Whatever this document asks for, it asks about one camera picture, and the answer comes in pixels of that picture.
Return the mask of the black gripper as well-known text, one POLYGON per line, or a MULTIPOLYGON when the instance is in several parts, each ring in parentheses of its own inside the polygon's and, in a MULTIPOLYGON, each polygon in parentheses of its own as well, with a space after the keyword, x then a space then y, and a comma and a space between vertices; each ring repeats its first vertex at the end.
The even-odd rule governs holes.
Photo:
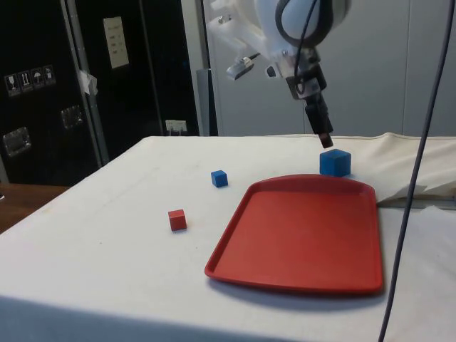
POLYGON ((286 78, 294 100, 306 100, 305 111, 314 135, 317 135, 323 148, 333 147, 331 133, 333 127, 328 116, 328 107, 320 93, 327 87, 326 79, 320 66, 286 78))

